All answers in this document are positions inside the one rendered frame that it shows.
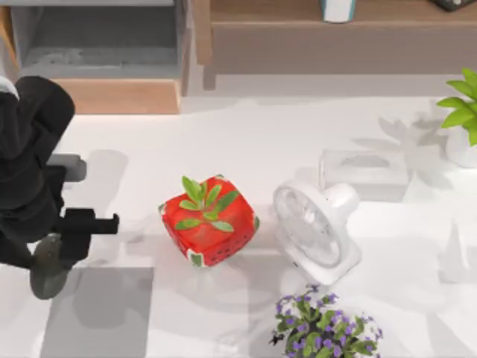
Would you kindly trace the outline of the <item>dark grey rounded object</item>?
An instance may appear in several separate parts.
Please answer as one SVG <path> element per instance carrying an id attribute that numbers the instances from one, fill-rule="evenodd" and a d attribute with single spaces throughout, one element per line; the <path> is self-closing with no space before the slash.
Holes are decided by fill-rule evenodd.
<path id="1" fill-rule="evenodd" d="M 30 268 L 30 286 L 34 296 L 48 300 L 58 295 L 66 284 L 70 270 L 60 260 L 62 243 L 59 234 L 49 234 L 35 247 Z"/>

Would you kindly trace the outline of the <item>red pot with green plant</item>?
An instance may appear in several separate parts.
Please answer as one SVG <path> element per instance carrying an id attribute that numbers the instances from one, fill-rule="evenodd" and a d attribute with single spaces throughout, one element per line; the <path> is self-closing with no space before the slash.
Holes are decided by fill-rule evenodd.
<path id="1" fill-rule="evenodd" d="M 194 266 L 214 266 L 241 250 L 256 234 L 259 217 L 223 175 L 202 182 L 182 177 L 184 193 L 159 206 L 162 223 Z"/>

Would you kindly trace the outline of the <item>pale wooden drawer front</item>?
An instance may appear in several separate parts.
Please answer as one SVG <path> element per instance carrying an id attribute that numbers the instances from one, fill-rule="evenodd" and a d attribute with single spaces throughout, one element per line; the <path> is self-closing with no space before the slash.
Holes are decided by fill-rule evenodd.
<path id="1" fill-rule="evenodd" d="M 171 79 L 58 78 L 83 115 L 178 114 L 182 84 Z"/>

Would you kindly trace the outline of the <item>grey pierced drawer inside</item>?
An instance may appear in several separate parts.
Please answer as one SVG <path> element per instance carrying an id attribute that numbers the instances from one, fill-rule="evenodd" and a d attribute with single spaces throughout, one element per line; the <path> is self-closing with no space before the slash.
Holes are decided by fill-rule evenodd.
<path id="1" fill-rule="evenodd" d="M 178 79 L 183 0 L 0 0 L 21 75 Z"/>

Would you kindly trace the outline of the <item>wooden cupboard side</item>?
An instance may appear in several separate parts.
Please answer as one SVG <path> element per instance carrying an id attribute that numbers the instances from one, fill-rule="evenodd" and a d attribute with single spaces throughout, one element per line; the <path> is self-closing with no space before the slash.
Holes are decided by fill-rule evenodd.
<path id="1" fill-rule="evenodd" d="M 0 36 L 6 45 L 15 73 L 19 73 L 19 64 L 16 56 L 16 45 L 13 34 L 13 21 L 10 7 L 0 6 Z"/>

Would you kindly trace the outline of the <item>white table fan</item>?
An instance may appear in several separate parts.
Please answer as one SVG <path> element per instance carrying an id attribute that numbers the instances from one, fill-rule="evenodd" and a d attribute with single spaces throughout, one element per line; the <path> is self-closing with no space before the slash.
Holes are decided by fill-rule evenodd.
<path id="1" fill-rule="evenodd" d="M 298 180 L 277 187 L 275 237 L 283 255 L 310 280 L 336 283 L 361 261 L 361 249 L 347 230 L 359 204 L 357 192 L 344 183 L 324 191 Z"/>

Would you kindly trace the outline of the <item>purple flowering plant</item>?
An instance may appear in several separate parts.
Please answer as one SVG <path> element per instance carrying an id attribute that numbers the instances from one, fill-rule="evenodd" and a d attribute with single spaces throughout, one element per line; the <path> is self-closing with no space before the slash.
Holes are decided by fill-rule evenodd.
<path id="1" fill-rule="evenodd" d="M 382 328 L 364 313 L 338 307 L 338 295 L 308 284 L 275 304 L 277 325 L 268 344 L 284 343 L 283 358 L 382 358 Z"/>

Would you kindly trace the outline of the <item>clear transparent box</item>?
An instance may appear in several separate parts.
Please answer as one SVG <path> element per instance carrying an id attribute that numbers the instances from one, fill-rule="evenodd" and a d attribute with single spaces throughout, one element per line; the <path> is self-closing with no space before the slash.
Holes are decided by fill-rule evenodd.
<path id="1" fill-rule="evenodd" d="M 393 151 L 323 151 L 320 187 L 351 186 L 363 201 L 401 201 L 410 181 L 404 154 Z"/>

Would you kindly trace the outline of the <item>wooden open shelf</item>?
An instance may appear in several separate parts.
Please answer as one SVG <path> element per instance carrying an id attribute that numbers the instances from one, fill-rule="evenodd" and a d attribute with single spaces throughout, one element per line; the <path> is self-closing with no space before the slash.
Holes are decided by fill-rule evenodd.
<path id="1" fill-rule="evenodd" d="M 320 0 L 190 0 L 204 84 L 216 75 L 454 75 L 477 69 L 477 2 L 356 0 L 328 23 Z"/>

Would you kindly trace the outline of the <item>white and teal container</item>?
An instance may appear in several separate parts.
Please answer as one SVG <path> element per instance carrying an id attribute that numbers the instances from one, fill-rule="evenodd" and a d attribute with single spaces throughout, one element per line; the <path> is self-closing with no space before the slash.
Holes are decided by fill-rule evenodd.
<path id="1" fill-rule="evenodd" d="M 346 23 L 353 20 L 356 0 L 320 0 L 324 22 Z"/>

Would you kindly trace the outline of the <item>green plant in white pot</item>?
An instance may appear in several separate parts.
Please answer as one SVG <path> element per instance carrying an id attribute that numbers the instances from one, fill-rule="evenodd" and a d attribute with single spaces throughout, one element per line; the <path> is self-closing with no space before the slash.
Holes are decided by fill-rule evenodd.
<path id="1" fill-rule="evenodd" d="M 467 169 L 477 169 L 477 72 L 463 68 L 463 80 L 446 83 L 463 97 L 450 96 L 437 102 L 437 106 L 450 109 L 441 124 L 449 130 L 445 153 L 451 162 Z"/>

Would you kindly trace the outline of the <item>dark object on shelf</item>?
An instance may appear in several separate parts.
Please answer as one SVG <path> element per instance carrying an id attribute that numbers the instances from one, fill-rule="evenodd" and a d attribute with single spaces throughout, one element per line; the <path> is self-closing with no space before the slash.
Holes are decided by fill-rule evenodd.
<path id="1" fill-rule="evenodd" d="M 460 10 L 470 4 L 476 3 L 477 0 L 429 0 L 431 3 L 438 6 L 440 9 L 447 12 Z"/>

